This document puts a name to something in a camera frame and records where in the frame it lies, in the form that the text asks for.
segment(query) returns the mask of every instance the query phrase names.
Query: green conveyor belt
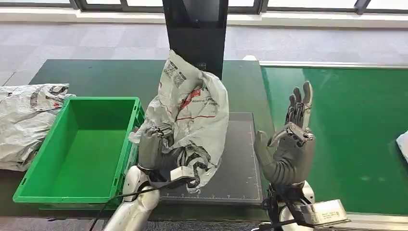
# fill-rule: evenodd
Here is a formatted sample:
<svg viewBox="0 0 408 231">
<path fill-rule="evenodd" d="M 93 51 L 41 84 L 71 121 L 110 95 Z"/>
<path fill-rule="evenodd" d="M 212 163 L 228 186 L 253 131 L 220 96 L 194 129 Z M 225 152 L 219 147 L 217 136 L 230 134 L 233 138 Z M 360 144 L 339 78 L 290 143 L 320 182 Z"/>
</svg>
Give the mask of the green conveyor belt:
<svg viewBox="0 0 408 231">
<path fill-rule="evenodd" d="M 408 130 L 408 70 L 263 67 L 262 74 L 276 128 L 293 87 L 313 86 L 308 182 L 317 200 L 341 199 L 348 212 L 408 214 L 408 165 L 395 142 Z"/>
</svg>

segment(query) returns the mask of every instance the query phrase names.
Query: black monitor stand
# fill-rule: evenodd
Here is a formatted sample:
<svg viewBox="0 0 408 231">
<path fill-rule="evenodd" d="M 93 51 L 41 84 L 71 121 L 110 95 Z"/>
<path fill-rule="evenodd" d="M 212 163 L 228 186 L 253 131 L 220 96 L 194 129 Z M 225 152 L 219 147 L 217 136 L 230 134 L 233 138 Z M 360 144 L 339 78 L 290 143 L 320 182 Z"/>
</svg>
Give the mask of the black monitor stand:
<svg viewBox="0 0 408 231">
<path fill-rule="evenodd" d="M 222 77 L 228 0 L 163 0 L 170 49 Z"/>
</svg>

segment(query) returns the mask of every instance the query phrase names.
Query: cutting mat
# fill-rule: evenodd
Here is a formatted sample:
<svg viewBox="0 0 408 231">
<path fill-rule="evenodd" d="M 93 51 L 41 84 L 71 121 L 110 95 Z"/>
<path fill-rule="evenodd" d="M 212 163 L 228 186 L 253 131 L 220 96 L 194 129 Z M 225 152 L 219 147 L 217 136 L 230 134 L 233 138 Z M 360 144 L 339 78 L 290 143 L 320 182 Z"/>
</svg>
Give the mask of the cutting mat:
<svg viewBox="0 0 408 231">
<path fill-rule="evenodd" d="M 186 203 L 254 204 L 263 195 L 258 162 L 253 149 L 255 138 L 252 113 L 230 113 L 221 166 L 197 193 L 185 186 L 161 192 L 161 200 Z"/>
</svg>

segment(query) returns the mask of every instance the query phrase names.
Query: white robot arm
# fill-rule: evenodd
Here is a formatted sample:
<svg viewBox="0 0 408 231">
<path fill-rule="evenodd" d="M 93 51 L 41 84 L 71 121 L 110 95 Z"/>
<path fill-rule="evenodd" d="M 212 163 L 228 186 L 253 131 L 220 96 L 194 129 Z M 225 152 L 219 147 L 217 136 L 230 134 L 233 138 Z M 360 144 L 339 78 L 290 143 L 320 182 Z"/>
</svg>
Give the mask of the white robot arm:
<svg viewBox="0 0 408 231">
<path fill-rule="evenodd" d="M 161 147 L 165 139 L 166 142 L 172 142 L 171 134 L 169 125 L 152 127 L 142 134 L 138 165 L 128 170 L 123 194 L 117 196 L 123 197 L 122 204 L 116 209 L 103 231 L 143 230 L 152 210 L 160 201 L 160 189 L 177 188 L 195 180 L 193 170 L 185 166 L 170 171 L 170 180 L 165 180 L 159 175 L 158 170 L 170 161 L 169 155 L 161 153 Z M 97 219 L 89 231 L 92 231 L 96 221 Z"/>
<path fill-rule="evenodd" d="M 263 207 L 270 223 L 254 231 L 313 230 L 348 222 L 340 200 L 314 202 L 314 193 L 306 182 L 312 166 L 315 137 L 309 126 L 313 89 L 307 81 L 304 96 L 294 88 L 283 129 L 269 138 L 256 133 L 254 150 L 265 178 L 270 182 Z"/>
</svg>

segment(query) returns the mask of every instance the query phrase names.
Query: gray robotic hand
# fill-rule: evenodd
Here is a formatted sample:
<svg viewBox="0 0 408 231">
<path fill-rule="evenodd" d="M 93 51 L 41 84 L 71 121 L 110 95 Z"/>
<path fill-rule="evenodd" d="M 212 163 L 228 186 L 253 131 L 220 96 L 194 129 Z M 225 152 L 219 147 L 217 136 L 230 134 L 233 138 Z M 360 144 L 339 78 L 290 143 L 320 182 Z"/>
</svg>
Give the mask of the gray robotic hand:
<svg viewBox="0 0 408 231">
<path fill-rule="evenodd" d="M 308 128 L 313 90 L 307 81 L 302 99 L 298 87 L 289 96 L 285 125 L 270 138 L 257 131 L 254 150 L 264 175 L 275 185 L 303 182 L 312 165 L 315 137 Z"/>
<path fill-rule="evenodd" d="M 163 142 L 172 142 L 173 130 L 168 124 L 146 129 L 140 138 L 138 167 L 145 170 L 159 170 L 168 162 L 169 155 L 162 154 Z"/>
</svg>

